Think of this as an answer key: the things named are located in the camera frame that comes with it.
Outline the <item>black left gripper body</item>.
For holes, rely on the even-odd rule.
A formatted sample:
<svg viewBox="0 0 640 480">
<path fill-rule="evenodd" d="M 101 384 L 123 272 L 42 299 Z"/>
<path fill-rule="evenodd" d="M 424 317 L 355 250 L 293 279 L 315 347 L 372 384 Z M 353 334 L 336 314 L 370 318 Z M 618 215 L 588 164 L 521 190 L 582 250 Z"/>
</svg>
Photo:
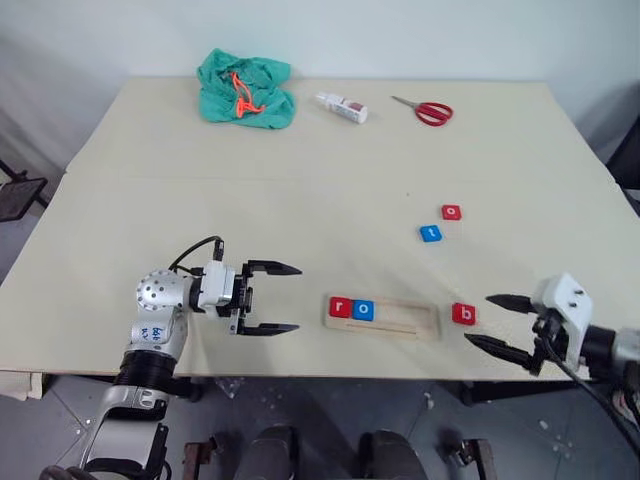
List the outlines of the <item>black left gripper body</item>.
<svg viewBox="0 0 640 480">
<path fill-rule="evenodd" d="M 215 307 L 219 317 L 229 320 L 228 331 L 231 335 L 246 335 L 245 320 L 251 311 L 253 297 L 249 281 L 254 269 L 254 262 L 246 262 L 239 273 L 233 271 L 232 282 L 225 287 L 225 296 Z"/>
</svg>

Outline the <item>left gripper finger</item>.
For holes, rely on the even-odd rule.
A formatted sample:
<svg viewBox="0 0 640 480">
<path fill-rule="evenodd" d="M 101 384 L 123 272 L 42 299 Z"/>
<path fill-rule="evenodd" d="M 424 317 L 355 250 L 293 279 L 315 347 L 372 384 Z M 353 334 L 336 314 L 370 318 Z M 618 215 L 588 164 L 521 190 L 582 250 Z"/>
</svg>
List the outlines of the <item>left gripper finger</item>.
<svg viewBox="0 0 640 480">
<path fill-rule="evenodd" d="M 291 265 L 273 260 L 248 260 L 247 272 L 252 276 L 254 272 L 264 272 L 273 276 L 302 275 L 303 272 Z"/>
<path fill-rule="evenodd" d="M 260 323 L 258 326 L 239 325 L 237 334 L 252 337 L 271 337 L 293 332 L 299 328 L 296 324 Z"/>
</svg>

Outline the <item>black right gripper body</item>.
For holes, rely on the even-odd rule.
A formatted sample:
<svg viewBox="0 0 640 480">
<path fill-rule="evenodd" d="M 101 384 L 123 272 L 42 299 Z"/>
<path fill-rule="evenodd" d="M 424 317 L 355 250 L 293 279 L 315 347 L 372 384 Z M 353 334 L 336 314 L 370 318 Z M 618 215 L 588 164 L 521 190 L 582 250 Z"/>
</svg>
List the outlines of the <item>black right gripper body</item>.
<svg viewBox="0 0 640 480">
<path fill-rule="evenodd" d="M 561 316 L 555 310 L 539 315 L 532 331 L 535 334 L 534 351 L 528 371 L 533 376 L 538 376 L 546 361 L 556 365 L 566 361 L 569 335 Z"/>
</svg>

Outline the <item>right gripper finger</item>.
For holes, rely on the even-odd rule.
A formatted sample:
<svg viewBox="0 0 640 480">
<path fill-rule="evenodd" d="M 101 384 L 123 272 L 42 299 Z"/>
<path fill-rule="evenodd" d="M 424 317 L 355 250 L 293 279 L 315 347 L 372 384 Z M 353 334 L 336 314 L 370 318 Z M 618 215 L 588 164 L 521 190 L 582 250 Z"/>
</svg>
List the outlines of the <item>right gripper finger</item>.
<svg viewBox="0 0 640 480">
<path fill-rule="evenodd" d="M 527 371 L 531 370 L 533 357 L 525 350 L 512 347 L 506 341 L 488 335 L 465 333 L 464 337 L 474 346 L 497 359 L 513 363 Z"/>
<path fill-rule="evenodd" d="M 525 295 L 495 294 L 487 296 L 486 300 L 506 310 L 525 315 L 536 312 L 531 299 Z"/>
</svg>

